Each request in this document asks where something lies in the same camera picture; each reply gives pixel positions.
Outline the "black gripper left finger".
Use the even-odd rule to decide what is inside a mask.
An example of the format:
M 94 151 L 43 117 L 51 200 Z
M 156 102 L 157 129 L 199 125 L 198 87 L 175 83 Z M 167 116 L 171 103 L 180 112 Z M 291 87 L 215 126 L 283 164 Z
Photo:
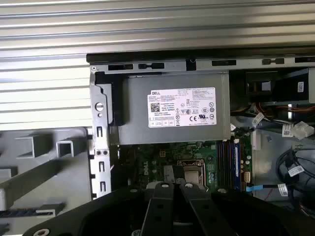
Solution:
M 170 236 L 174 185 L 126 187 L 28 229 L 26 236 Z

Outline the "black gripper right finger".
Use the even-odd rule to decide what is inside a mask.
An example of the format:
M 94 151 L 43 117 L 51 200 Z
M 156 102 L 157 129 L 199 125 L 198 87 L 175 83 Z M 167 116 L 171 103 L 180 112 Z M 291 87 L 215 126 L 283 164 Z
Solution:
M 208 194 L 186 183 L 180 190 L 190 206 L 195 235 L 313 236 L 315 220 L 244 192 L 220 189 Z

